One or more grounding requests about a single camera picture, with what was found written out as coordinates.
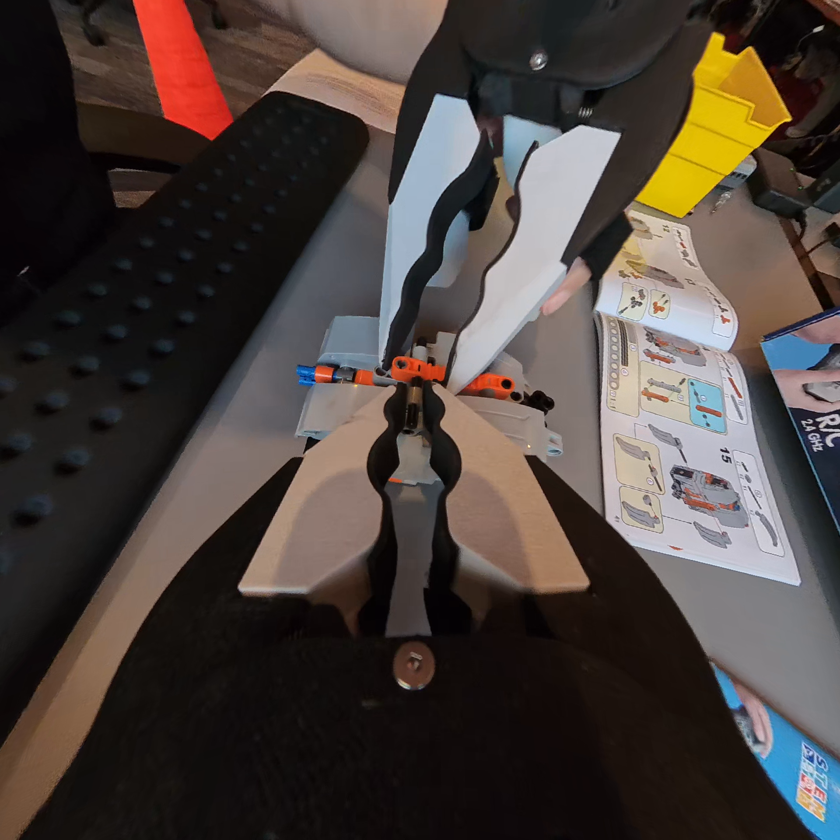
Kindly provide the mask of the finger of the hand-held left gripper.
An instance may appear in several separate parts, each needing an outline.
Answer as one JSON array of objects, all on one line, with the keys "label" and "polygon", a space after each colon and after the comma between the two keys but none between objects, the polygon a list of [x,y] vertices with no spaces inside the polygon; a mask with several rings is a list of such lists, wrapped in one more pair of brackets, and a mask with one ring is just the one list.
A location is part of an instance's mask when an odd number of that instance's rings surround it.
[{"label": "finger of the hand-held left gripper", "polygon": [[531,141],[514,185],[519,214],[481,278],[475,311],[458,331],[454,393],[484,373],[563,283],[574,260],[565,250],[622,136],[588,125],[562,133],[535,124],[507,124],[505,135],[515,152]]},{"label": "finger of the hand-held left gripper", "polygon": [[403,355],[424,290],[450,287],[467,256],[467,207],[492,182],[491,143],[467,99],[438,93],[390,199],[381,289],[382,369]]}]

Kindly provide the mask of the small blue booklet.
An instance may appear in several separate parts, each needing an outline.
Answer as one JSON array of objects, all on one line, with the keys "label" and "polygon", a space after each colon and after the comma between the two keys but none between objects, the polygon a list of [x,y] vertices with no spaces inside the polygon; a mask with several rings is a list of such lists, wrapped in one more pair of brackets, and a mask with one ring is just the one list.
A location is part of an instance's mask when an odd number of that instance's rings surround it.
[{"label": "small blue booklet", "polygon": [[712,664],[743,740],[814,838],[839,838],[839,761]]}]

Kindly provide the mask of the grey building block robot model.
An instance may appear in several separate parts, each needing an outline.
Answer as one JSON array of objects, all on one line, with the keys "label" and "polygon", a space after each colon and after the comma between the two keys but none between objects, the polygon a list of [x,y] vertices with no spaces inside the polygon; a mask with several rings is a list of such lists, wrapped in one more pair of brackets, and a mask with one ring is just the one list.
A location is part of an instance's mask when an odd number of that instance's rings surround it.
[{"label": "grey building block robot model", "polygon": [[[400,465],[390,478],[395,485],[416,487],[438,482],[429,463],[431,439],[424,425],[420,379],[411,383],[393,380],[390,369],[382,369],[376,357],[379,319],[338,316],[324,334],[318,360],[300,364],[297,382],[308,390],[295,436],[322,440],[369,405],[387,386],[405,384],[408,388],[408,414],[398,438]],[[430,364],[445,366],[455,336],[438,332],[433,339],[415,338],[403,355]],[[484,373],[510,377],[517,386],[506,400],[485,396],[460,395],[468,409],[488,422],[523,454],[546,461],[562,453],[561,436],[548,429],[545,417],[553,410],[553,399],[533,391],[526,383],[522,365],[500,352]]]}]

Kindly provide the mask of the brown side table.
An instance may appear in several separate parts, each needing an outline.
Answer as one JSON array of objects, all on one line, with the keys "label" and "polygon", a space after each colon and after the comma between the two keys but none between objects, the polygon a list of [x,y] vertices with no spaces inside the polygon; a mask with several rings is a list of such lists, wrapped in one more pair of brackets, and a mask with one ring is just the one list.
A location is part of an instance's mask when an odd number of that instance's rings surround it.
[{"label": "brown side table", "polygon": [[836,233],[839,214],[809,207],[800,218],[779,218],[794,256],[823,310],[839,306],[839,248],[826,237]]}]

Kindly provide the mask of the blue toy robot box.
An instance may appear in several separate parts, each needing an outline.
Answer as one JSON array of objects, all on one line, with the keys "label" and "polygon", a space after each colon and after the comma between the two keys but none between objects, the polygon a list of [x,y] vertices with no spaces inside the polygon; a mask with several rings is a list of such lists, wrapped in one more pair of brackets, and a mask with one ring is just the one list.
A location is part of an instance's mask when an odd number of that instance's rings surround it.
[{"label": "blue toy robot box", "polygon": [[839,526],[839,308],[766,335],[763,356]]}]

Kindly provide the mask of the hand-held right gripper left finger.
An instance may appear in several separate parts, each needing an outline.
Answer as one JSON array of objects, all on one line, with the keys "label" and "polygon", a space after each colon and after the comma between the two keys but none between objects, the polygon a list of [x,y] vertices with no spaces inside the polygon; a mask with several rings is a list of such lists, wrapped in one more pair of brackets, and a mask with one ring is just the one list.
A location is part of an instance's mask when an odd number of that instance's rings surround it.
[{"label": "hand-held right gripper left finger", "polygon": [[301,458],[238,590],[335,606],[351,631],[384,635],[397,550],[386,486],[400,465],[407,388],[372,391]]}]

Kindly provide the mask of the large black power adapter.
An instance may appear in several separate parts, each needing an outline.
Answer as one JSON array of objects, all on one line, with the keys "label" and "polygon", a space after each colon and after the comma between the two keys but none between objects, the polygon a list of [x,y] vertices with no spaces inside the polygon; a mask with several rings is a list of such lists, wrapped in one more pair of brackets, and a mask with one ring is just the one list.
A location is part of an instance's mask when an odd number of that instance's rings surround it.
[{"label": "large black power adapter", "polygon": [[812,203],[793,163],[781,154],[758,148],[755,169],[745,182],[752,203],[779,217],[795,218]]}]

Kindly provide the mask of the yellow plastic bin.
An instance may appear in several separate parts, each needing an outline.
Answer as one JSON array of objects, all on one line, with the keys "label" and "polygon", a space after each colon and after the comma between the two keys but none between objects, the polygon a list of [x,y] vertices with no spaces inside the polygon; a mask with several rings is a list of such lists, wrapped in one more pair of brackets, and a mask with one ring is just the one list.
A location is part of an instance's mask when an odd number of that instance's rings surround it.
[{"label": "yellow plastic bin", "polygon": [[686,122],[637,201],[684,217],[791,115],[754,48],[710,36]]}]

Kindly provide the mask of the black perforated mat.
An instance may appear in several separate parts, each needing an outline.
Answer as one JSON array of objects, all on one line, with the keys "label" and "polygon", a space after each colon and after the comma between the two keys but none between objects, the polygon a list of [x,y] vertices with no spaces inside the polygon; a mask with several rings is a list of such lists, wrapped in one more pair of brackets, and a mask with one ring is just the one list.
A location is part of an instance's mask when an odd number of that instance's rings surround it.
[{"label": "black perforated mat", "polygon": [[265,95],[2,331],[2,740],[369,140]]}]

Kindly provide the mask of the orange toothed beam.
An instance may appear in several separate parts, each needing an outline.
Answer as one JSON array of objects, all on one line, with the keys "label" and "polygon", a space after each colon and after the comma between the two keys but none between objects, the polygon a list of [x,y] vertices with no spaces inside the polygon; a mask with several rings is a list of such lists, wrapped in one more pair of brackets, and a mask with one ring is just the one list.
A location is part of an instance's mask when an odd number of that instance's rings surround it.
[{"label": "orange toothed beam", "polygon": [[[411,383],[415,379],[442,383],[445,373],[444,366],[430,364],[411,356],[397,356],[390,369],[391,378],[404,383]],[[462,396],[485,396],[498,400],[506,400],[513,393],[518,393],[515,381],[510,377],[493,373],[480,374],[458,392]]]}]

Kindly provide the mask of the orange red plastic object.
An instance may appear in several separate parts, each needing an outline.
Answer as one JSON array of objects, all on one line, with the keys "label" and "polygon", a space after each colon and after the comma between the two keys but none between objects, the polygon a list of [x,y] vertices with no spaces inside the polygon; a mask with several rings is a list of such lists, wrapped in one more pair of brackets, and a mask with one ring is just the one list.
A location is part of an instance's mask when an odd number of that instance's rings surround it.
[{"label": "orange red plastic object", "polygon": [[164,117],[214,140],[232,123],[184,1],[134,1]]}]

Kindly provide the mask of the person's left forearm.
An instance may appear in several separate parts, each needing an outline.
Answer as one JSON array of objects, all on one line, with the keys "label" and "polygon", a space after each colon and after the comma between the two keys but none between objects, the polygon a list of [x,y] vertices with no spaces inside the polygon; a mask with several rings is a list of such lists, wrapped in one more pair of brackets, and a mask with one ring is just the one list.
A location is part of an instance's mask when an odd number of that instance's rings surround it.
[{"label": "person's left forearm", "polygon": [[440,26],[446,1],[289,1],[282,19],[341,64],[401,85]]}]

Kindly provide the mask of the person's left hand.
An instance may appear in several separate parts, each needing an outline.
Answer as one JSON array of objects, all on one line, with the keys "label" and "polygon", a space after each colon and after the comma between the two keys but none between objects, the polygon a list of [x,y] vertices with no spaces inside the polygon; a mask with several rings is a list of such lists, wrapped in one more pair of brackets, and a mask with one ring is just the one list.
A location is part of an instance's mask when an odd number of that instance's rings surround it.
[{"label": "person's left hand", "polygon": [[574,260],[558,289],[542,304],[540,314],[555,313],[584,286],[599,283],[632,232],[626,213],[619,213]]}]

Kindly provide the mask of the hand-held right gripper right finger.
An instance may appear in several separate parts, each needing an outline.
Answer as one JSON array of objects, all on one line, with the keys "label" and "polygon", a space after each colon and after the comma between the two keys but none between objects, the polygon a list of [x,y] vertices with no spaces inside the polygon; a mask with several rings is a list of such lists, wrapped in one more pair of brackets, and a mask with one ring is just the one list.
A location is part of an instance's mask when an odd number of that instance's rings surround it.
[{"label": "hand-held right gripper right finger", "polygon": [[527,457],[443,386],[423,387],[437,499],[423,592],[431,624],[472,624],[515,596],[584,592],[590,579]]}]

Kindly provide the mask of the open instruction booklet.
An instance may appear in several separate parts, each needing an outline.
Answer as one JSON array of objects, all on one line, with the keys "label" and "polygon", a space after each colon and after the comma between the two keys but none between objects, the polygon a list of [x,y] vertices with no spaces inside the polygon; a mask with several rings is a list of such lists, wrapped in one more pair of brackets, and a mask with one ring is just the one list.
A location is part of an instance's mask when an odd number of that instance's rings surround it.
[{"label": "open instruction booklet", "polygon": [[626,215],[595,303],[605,518],[637,549],[799,585],[730,353],[738,315],[687,226]]}]

